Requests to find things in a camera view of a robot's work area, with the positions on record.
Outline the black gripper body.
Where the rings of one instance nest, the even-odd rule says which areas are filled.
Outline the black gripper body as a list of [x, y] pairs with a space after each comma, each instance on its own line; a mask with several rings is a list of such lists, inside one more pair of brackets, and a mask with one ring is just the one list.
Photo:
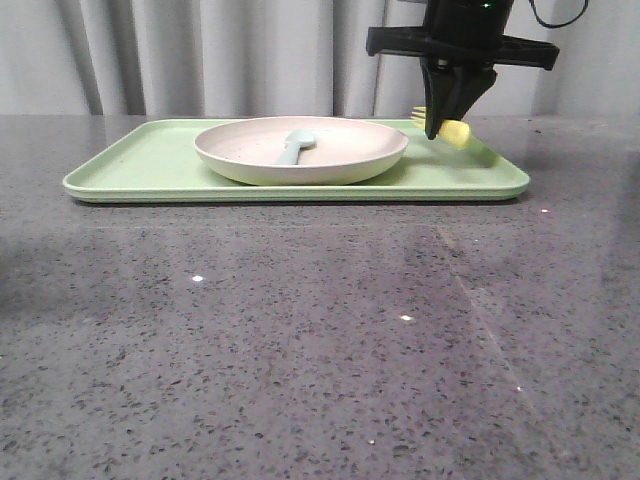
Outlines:
[[428, 1], [418, 26], [371, 27], [366, 51], [425, 57], [437, 65], [516, 65], [552, 70], [559, 48], [504, 33], [511, 1]]

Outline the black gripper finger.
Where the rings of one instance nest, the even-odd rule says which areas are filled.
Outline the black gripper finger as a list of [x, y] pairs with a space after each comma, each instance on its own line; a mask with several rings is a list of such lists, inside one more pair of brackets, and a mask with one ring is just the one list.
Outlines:
[[443, 118], [462, 120], [466, 113], [496, 82], [497, 72], [492, 65], [454, 67], [452, 86], [444, 101]]
[[445, 120], [461, 120], [459, 100], [462, 87], [460, 67], [441, 66], [434, 59], [422, 58], [427, 117], [424, 132], [434, 140]]

